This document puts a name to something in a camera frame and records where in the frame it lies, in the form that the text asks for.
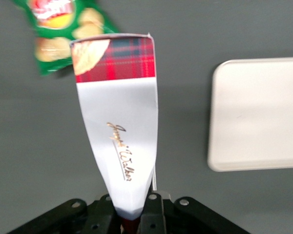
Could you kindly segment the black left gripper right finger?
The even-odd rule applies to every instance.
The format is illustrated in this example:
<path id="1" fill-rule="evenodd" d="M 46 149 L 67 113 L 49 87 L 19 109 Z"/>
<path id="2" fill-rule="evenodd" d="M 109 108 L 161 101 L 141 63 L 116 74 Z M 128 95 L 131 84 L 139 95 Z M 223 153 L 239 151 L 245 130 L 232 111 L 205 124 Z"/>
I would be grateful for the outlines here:
<path id="1" fill-rule="evenodd" d="M 172 202 L 149 193 L 140 221 L 141 234 L 247 234 L 217 212 L 184 196 Z"/>

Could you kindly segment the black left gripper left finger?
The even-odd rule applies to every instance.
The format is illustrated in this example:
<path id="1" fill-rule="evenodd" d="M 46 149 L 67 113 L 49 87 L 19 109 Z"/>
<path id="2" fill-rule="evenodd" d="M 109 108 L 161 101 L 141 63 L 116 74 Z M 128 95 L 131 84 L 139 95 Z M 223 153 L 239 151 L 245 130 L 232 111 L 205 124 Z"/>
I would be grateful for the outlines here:
<path id="1" fill-rule="evenodd" d="M 91 204 L 74 198 L 12 230 L 11 234 L 119 234 L 109 195 Z"/>

